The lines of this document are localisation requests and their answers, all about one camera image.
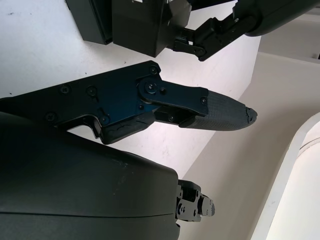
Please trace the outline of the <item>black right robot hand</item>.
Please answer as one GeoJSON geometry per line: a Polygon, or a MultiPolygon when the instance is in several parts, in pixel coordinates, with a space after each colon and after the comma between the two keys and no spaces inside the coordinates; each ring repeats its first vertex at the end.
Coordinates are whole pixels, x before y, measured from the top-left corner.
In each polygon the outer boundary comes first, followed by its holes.
{"type": "Polygon", "coordinates": [[[146,61],[0,101],[3,240],[176,240],[213,201],[175,170],[111,144],[154,122],[236,131],[257,112],[160,77],[146,61]]]}

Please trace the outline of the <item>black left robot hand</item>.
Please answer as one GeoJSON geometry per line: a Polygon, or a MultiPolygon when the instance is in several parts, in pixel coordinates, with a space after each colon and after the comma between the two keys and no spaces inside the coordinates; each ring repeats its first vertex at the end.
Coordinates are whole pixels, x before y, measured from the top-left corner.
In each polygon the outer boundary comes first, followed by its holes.
{"type": "Polygon", "coordinates": [[[318,4],[318,0],[238,0],[225,19],[209,18],[195,30],[180,30],[172,50],[203,62],[239,37],[268,34],[318,4]]]}

